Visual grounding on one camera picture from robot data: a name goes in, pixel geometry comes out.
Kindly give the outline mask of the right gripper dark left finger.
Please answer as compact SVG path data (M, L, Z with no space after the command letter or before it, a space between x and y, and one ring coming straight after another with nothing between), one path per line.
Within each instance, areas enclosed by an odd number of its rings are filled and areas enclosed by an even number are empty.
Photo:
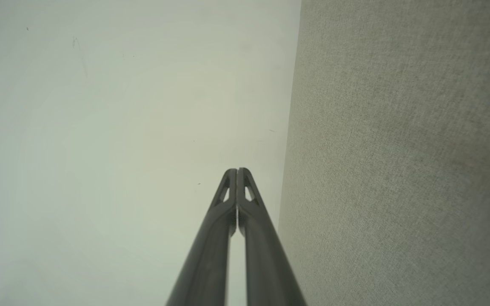
M229 241L236 230L237 169L228 169L216 190L168 306L225 306Z

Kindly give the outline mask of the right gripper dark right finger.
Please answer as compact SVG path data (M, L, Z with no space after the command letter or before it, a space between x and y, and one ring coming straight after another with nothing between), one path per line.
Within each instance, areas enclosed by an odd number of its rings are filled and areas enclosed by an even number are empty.
M237 172L239 230L245 237L246 287L249 306L305 306L277 232L251 171Z

